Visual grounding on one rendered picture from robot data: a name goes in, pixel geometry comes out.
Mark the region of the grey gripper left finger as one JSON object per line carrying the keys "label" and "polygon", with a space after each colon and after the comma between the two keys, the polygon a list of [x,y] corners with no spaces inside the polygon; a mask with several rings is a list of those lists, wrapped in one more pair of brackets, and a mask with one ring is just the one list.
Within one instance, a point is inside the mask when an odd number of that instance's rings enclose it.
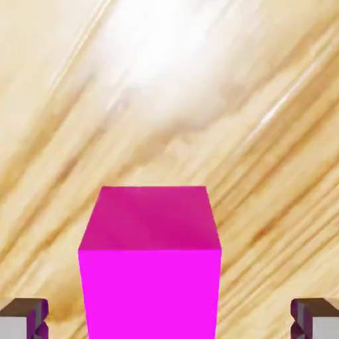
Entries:
{"label": "grey gripper left finger", "polygon": [[0,298],[0,339],[48,339],[48,300]]}

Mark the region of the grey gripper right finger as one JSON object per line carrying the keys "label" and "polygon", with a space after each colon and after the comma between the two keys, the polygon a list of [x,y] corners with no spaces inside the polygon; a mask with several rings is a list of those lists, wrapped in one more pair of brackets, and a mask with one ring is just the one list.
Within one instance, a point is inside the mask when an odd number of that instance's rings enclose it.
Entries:
{"label": "grey gripper right finger", "polygon": [[291,339],[339,339],[339,298],[291,301]]}

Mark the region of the small magenta cube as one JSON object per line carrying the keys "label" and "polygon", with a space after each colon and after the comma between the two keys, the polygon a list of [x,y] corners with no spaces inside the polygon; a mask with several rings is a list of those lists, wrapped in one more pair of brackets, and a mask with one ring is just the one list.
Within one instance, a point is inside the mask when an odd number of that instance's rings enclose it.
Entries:
{"label": "small magenta cube", "polygon": [[88,339],[216,339],[221,256],[205,187],[102,187],[78,250]]}

